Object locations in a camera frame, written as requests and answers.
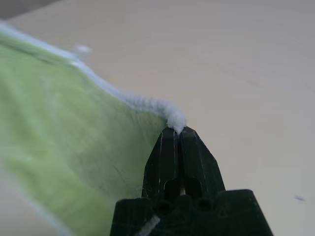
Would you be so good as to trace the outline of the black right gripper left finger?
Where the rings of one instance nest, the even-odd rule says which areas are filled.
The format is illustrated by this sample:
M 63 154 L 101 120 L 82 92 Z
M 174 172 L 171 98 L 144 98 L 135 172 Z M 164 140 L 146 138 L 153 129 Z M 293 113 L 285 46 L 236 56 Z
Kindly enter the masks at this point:
M 145 165 L 141 197 L 151 201 L 156 213 L 177 212 L 182 189 L 178 143 L 174 129 L 162 130 Z

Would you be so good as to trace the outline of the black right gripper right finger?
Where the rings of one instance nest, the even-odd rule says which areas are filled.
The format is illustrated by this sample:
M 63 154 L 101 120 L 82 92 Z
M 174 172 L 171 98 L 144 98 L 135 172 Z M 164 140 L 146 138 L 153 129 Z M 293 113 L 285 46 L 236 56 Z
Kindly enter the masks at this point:
M 213 209 L 215 197 L 225 191 L 218 163 L 197 132 L 185 127 L 180 135 L 182 183 L 198 209 Z

